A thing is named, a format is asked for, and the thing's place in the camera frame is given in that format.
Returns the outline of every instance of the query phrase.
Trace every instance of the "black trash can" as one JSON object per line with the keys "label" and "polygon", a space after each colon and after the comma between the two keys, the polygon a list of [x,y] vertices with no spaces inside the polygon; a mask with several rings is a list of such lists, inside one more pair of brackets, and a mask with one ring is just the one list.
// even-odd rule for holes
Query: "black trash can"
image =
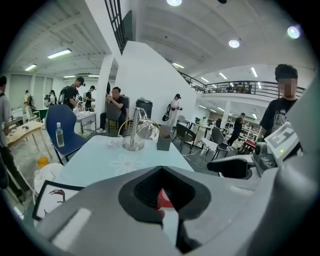
{"label": "black trash can", "polygon": [[138,108],[143,108],[146,112],[146,116],[151,119],[153,103],[150,100],[139,98],[135,102],[135,106]]}

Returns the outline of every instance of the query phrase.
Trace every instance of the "plastic water bottle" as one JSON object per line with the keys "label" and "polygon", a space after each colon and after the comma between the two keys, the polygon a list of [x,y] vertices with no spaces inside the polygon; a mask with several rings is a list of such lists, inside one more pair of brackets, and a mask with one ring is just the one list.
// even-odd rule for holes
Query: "plastic water bottle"
{"label": "plastic water bottle", "polygon": [[64,133],[61,129],[61,123],[59,122],[56,123],[55,136],[56,136],[56,143],[58,144],[58,147],[59,148],[64,147],[65,146]]}

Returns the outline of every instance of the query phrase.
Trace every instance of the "flower pattern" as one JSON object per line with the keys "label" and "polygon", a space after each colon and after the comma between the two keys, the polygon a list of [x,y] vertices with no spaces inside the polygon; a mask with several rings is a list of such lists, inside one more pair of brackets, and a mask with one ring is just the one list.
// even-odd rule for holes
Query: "flower pattern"
{"label": "flower pattern", "polygon": [[110,166],[116,168],[115,176],[127,174],[145,167],[142,161],[138,160],[136,155],[120,154],[118,160],[112,161]]}

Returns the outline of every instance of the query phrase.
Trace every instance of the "blue chair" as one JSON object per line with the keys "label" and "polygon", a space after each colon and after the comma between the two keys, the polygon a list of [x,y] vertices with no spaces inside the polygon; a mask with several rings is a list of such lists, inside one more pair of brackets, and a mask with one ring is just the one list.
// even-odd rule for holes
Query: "blue chair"
{"label": "blue chair", "polygon": [[[87,139],[75,133],[74,128],[77,122],[75,113],[67,105],[50,106],[45,118],[46,130],[50,136],[55,153],[63,165],[59,153],[69,162],[68,156],[78,151],[86,142]],[[64,146],[58,147],[56,130],[57,123],[61,123],[63,131]]]}

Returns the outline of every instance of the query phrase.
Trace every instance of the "black cap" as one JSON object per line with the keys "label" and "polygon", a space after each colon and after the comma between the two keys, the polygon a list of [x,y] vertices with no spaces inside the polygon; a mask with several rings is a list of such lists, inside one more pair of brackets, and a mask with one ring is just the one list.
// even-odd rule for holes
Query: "black cap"
{"label": "black cap", "polygon": [[84,78],[82,76],[77,77],[76,80],[79,81],[81,83],[81,85],[83,85],[83,86],[86,85],[85,84],[85,80],[84,80]]}

